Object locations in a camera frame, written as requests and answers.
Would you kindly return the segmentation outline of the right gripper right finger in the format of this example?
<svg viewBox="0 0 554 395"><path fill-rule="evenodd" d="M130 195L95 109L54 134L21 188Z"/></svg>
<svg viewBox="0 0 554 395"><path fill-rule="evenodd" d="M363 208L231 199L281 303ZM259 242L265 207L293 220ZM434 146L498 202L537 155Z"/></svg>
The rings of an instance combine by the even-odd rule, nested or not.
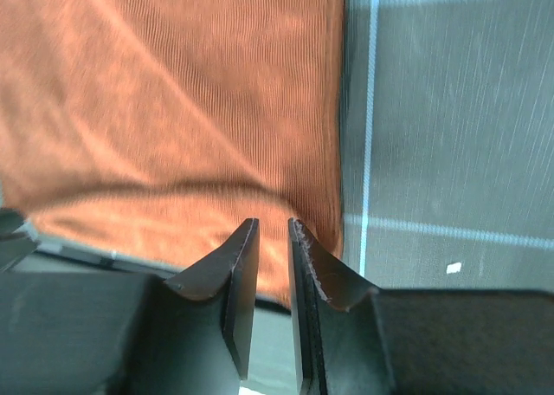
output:
<svg viewBox="0 0 554 395"><path fill-rule="evenodd" d="M379 288L288 222L302 394L550 394L553 296Z"/></svg>

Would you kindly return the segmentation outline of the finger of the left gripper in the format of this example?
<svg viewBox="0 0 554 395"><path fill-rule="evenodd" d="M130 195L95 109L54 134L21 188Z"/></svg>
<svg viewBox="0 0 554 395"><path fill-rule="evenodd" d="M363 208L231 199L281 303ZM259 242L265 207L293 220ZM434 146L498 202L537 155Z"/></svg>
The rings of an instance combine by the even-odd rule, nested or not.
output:
<svg viewBox="0 0 554 395"><path fill-rule="evenodd" d="M15 267L36 251L38 244L24 229L25 218L9 208L1 209L1 271Z"/></svg>

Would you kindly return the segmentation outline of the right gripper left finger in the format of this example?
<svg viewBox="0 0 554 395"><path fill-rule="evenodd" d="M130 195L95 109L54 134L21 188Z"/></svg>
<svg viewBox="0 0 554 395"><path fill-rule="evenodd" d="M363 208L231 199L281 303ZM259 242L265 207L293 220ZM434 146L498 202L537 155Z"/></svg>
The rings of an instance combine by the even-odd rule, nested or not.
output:
<svg viewBox="0 0 554 395"><path fill-rule="evenodd" d="M164 279L1 271L4 394L236 394L248 376L259 223Z"/></svg>

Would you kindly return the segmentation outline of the brown towel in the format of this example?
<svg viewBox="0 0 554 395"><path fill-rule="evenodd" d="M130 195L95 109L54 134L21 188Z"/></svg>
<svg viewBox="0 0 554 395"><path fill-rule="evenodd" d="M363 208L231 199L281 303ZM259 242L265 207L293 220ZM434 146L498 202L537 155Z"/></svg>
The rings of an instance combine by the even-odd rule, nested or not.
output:
<svg viewBox="0 0 554 395"><path fill-rule="evenodd" d="M1 0L1 192L41 233L187 267L260 221L343 243L345 0Z"/></svg>

